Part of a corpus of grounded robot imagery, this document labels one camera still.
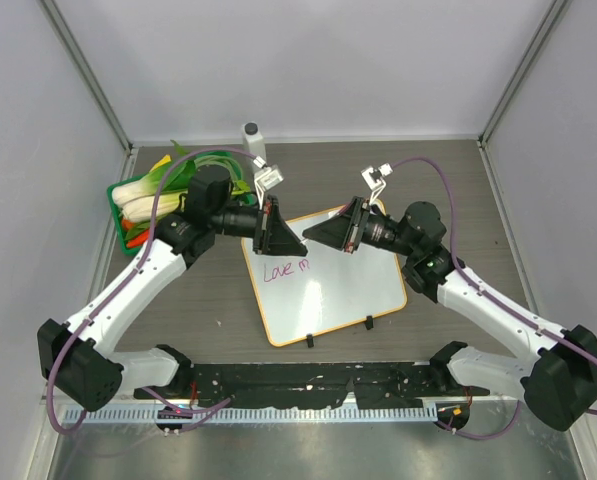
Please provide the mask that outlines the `orange framed whiteboard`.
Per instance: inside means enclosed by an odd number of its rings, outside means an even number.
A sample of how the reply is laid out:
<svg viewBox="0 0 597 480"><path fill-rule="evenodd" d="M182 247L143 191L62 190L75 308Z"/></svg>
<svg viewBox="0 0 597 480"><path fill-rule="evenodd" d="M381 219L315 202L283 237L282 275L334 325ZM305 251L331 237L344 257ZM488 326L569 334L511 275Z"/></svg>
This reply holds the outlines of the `orange framed whiteboard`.
<svg viewBox="0 0 597 480"><path fill-rule="evenodd" d="M305 257L241 247L269 343L283 347L397 312L407 293L397 256L362 245L352 254L307 242Z"/></svg>

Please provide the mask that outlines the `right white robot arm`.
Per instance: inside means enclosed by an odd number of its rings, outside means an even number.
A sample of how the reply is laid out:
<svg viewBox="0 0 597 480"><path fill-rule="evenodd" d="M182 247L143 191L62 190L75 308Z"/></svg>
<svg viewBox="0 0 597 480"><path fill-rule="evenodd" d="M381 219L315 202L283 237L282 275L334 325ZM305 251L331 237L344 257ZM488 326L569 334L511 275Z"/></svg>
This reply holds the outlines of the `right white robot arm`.
<svg viewBox="0 0 597 480"><path fill-rule="evenodd" d="M548 427L568 430L597 401L597 337L582 325L567 329L537 316L496 291L443 245L445 233L429 202L411 204L395 221L355 197L303 235L346 253L369 245L403 256L401 272L415 292L464 316L510 351L505 357L462 342L447 345L431 360L435 391L484 388L521 401Z"/></svg>

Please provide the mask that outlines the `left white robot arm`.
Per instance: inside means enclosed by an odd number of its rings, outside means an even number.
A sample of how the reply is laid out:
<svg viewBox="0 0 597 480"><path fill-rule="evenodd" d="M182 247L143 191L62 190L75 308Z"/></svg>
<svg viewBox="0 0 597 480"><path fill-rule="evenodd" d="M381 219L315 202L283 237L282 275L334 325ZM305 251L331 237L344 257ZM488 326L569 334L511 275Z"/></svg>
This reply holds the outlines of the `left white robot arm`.
<svg viewBox="0 0 597 480"><path fill-rule="evenodd" d="M306 246L280 215L270 189L282 180L275 166L254 175L258 202L232 199L226 169L204 166L191 178L176 209L157 222L155 236L88 306L62 324L49 319L38 330L41 372L87 412L119 392L151 387L171 399L192 382L189 358L168 345L119 352L128 327L171 282L183 275L219 235L249 238L258 255L304 257Z"/></svg>

